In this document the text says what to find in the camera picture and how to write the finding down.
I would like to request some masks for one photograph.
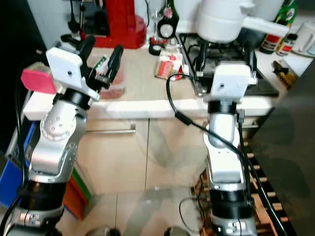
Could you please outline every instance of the food package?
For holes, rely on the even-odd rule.
[[[167,79],[172,74],[178,74],[182,68],[183,55],[180,52],[161,51],[154,76]],[[172,80],[181,79],[181,76],[174,76]]]

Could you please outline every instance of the dark panel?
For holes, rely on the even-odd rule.
[[[315,62],[271,113],[251,147],[298,235],[315,227]]]
[[[26,0],[3,0],[0,7],[0,150],[6,151],[15,128],[14,86],[19,65],[36,49],[46,50]],[[26,89],[21,86],[21,103]]]

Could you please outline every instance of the white cup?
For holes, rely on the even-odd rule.
[[[315,43],[307,50],[309,54],[315,55]]]
[[[293,50],[306,53],[315,43],[315,22],[304,22],[296,33],[298,37],[293,46]]]

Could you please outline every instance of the jar lid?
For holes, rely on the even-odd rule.
[[[291,40],[296,40],[297,37],[298,37],[297,34],[295,34],[295,33],[289,33],[286,38],[287,38],[287,39],[291,39]]]

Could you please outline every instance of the white countertop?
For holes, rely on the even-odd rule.
[[[110,55],[112,49],[94,48],[88,60],[92,66],[103,55]],[[260,72],[279,91],[279,96],[245,96],[238,109],[244,109],[247,116],[268,114],[287,93],[285,87],[272,72],[272,62],[281,57],[256,52]],[[123,67],[126,91],[119,99],[94,102],[88,111],[89,119],[129,119],[129,118],[171,118],[174,116],[165,90],[165,80],[155,78],[153,72],[157,57],[147,49],[124,50]],[[207,104],[194,95],[190,81],[181,80],[171,83],[171,92],[179,110],[192,117],[206,117]],[[24,108],[29,120],[40,120],[52,108],[53,94],[34,92]]]

